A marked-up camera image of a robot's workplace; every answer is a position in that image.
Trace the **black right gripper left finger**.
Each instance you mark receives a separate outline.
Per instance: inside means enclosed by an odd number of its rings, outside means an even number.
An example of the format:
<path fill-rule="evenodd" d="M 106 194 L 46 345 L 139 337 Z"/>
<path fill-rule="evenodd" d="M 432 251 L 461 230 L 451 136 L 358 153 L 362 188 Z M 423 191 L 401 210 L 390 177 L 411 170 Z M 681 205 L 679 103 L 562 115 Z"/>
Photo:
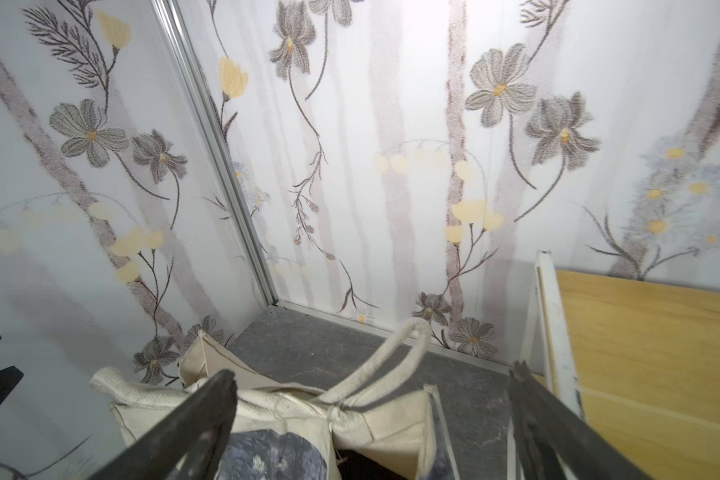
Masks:
<path fill-rule="evenodd" d="M 223 370 L 187 394 L 126 381 L 113 368 L 99 370 L 91 386 L 125 406 L 165 410 L 150 430 L 96 471 L 94 479 L 213 479 L 236 416 L 235 374 Z"/>

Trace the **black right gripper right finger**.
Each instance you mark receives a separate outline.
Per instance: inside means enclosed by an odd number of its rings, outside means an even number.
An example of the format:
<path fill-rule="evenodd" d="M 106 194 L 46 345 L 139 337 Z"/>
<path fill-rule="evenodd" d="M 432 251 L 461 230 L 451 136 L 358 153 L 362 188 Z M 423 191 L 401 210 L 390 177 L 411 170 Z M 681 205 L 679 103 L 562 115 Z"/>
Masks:
<path fill-rule="evenodd" d="M 525 362 L 509 374 L 513 439 L 525 479 L 647 479 L 532 375 Z"/>

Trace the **cream canvas tote bag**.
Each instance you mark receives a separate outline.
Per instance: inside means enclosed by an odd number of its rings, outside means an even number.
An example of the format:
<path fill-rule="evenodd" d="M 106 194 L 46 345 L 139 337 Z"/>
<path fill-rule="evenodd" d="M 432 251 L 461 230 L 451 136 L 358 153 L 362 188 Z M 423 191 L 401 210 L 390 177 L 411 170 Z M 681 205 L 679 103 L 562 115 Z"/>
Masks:
<path fill-rule="evenodd" d="M 404 479 L 455 479 L 436 387 L 398 392 L 423 360 L 430 333 L 428 322 L 409 319 L 328 390 L 261 375 L 206 332 L 181 358 L 180 390 L 131 383 L 110 367 L 90 384 L 111 397 L 110 410 L 132 446 L 213 376 L 234 374 L 238 403 L 217 479 L 345 479 L 350 463 L 337 459 L 339 451 L 357 453 Z"/>

